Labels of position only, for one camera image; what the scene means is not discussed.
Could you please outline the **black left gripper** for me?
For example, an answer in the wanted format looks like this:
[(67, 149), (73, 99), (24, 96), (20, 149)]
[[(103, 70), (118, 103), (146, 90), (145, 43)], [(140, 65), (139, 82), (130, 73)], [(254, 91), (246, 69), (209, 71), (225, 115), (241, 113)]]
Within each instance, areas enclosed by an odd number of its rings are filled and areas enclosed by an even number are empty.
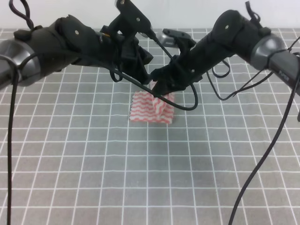
[(126, 21), (104, 25), (98, 36), (96, 59), (146, 85), (150, 82), (150, 75), (145, 65), (152, 61), (153, 56), (139, 45), (135, 37), (137, 32), (138, 27)]

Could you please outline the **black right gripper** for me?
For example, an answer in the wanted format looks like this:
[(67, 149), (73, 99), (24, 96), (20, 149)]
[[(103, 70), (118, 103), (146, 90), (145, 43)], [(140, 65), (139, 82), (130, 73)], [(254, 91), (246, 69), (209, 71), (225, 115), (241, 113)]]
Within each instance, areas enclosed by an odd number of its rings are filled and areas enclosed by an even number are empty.
[(182, 91), (189, 85), (202, 80), (202, 75), (197, 75), (191, 69), (180, 65), (178, 57), (178, 55), (173, 56), (168, 65), (151, 72), (152, 95), (165, 96), (172, 92)]

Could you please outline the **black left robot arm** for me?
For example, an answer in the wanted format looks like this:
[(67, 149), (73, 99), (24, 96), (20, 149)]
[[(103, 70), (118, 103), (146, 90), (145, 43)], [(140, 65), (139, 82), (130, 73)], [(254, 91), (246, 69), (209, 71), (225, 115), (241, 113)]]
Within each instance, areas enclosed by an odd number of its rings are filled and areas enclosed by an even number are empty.
[(97, 32), (72, 15), (57, 19), (49, 27), (17, 30), (13, 39), (0, 43), (0, 88), (12, 83), (11, 63), (21, 66), (19, 84), (29, 86), (68, 65), (103, 67), (108, 65), (142, 84), (149, 81), (145, 65), (153, 56), (135, 37), (107, 34), (107, 26)]

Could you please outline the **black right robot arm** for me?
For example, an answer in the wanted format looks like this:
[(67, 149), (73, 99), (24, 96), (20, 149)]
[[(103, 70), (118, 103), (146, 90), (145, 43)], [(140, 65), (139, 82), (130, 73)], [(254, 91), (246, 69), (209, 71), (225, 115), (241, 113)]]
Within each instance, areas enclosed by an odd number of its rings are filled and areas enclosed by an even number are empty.
[(192, 48), (151, 76), (156, 95), (185, 90), (222, 60), (238, 55), (256, 70), (269, 70), (293, 88), (300, 74), (300, 59), (285, 48), (283, 40), (267, 27), (259, 27), (236, 10), (225, 11), (212, 31)]

